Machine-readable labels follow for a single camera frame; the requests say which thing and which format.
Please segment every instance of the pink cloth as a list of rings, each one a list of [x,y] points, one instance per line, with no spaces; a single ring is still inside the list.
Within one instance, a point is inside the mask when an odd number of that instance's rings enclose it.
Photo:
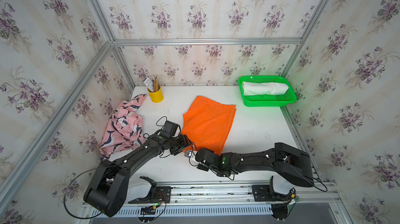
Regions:
[[[109,158],[112,153],[136,149],[144,143],[142,117],[135,111],[142,105],[147,95],[138,95],[132,101],[122,101],[111,116],[104,133],[100,152]]]

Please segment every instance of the green basket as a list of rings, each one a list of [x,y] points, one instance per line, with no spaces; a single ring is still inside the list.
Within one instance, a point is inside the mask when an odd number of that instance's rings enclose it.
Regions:
[[[283,95],[257,95],[257,96],[244,96],[242,83],[244,81],[262,83],[262,82],[280,82],[285,83],[289,88]],[[247,107],[284,107],[289,103],[296,101],[296,94],[294,93],[290,83],[281,76],[242,76],[238,80],[240,93],[242,94],[243,103]]]

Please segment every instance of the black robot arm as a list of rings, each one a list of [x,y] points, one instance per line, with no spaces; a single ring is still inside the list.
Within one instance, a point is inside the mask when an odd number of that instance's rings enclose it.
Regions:
[[[103,160],[86,189],[83,200],[108,217],[114,216],[126,200],[129,178],[148,160],[169,149],[177,155],[192,142],[186,135],[172,137],[178,125],[166,121],[162,130],[149,136],[145,143],[115,161]]]
[[[293,185],[314,186],[308,153],[282,142],[275,143],[275,147],[269,150],[248,154],[222,153],[219,156],[212,150],[201,148],[196,154],[196,161],[199,162],[199,169],[211,169],[221,177],[250,170],[270,170]]]

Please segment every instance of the white tabletop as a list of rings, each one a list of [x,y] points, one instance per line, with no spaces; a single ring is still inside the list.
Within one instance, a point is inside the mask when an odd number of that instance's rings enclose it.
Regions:
[[[169,121],[183,127],[183,114],[187,112],[196,96],[204,96],[222,104],[235,104],[236,114],[223,152],[252,153],[274,147],[283,142],[297,147],[279,107],[246,107],[238,86],[165,86],[164,100],[153,103],[147,97],[136,111],[143,118],[143,131],[153,134],[159,127],[156,122],[166,116]],[[135,87],[132,94],[148,94],[147,88]],[[112,154],[110,160],[127,155],[130,150]],[[235,181],[269,180],[272,171],[246,171],[235,176]],[[217,177],[212,171],[198,170],[189,164],[183,153],[166,158],[153,158],[144,164],[131,180],[147,176],[154,181],[230,181]]]

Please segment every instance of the yellow cup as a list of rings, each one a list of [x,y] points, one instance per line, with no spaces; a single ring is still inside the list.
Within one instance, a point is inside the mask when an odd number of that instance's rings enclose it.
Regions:
[[[161,86],[158,85],[158,91],[156,92],[151,92],[149,89],[147,89],[149,92],[149,96],[151,98],[152,102],[160,102],[164,99],[163,92],[161,91]]]

